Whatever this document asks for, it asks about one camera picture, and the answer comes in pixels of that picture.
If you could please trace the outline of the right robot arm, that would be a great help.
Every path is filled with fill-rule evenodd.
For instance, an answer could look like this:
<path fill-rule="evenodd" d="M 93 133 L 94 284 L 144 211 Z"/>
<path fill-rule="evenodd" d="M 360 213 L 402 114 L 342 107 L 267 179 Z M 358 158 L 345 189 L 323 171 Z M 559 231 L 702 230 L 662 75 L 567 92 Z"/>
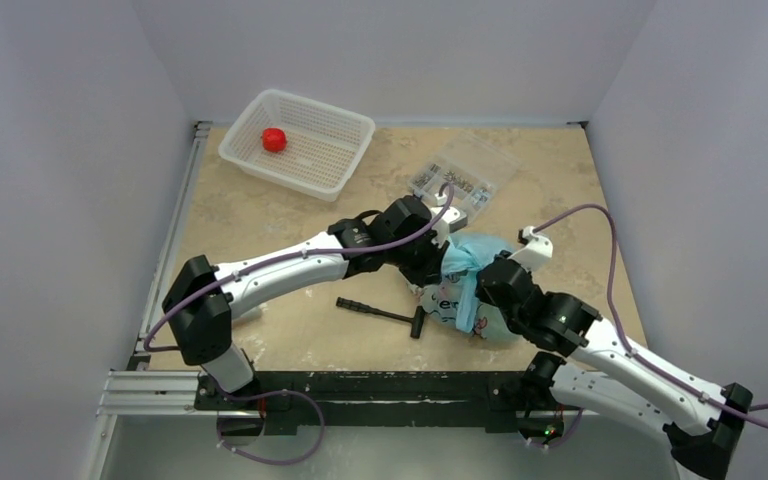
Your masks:
<path fill-rule="evenodd" d="M 582 407 L 663 439 L 673 460 L 704 479 L 726 477 L 752 394 L 686 372 L 620 333 L 594 307 L 544 292 L 508 254 L 477 275 L 479 300 L 540 348 L 521 381 L 536 407 Z"/>

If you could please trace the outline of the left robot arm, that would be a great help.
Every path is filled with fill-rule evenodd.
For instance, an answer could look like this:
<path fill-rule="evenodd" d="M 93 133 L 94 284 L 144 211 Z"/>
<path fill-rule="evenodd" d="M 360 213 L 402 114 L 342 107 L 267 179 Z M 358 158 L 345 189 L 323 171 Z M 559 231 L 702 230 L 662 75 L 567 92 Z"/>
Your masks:
<path fill-rule="evenodd" d="M 235 320 L 263 303 L 319 283 L 373 273 L 384 265 L 415 286 L 437 284 L 448 237 L 468 217 L 444 202 L 429 207 L 407 195 L 382 211 L 368 210 L 328 226 L 297 245 L 253 259 L 211 263 L 187 260 L 163 300 L 163 321 L 188 366 L 213 377 L 232 408 L 257 399 L 252 362 L 232 339 Z"/>

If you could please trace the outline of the light blue plastic bag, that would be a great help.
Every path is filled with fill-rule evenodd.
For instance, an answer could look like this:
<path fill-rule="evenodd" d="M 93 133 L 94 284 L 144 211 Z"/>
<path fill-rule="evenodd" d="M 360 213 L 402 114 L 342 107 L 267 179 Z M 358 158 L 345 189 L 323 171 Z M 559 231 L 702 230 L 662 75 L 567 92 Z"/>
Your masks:
<path fill-rule="evenodd" d="M 509 242 L 497 236 L 454 233 L 449 236 L 440 282 L 408 287 L 432 320 L 489 342 L 513 343 L 519 336 L 509 331 L 499 309 L 476 297 L 479 271 L 497 254 L 511 249 Z"/>

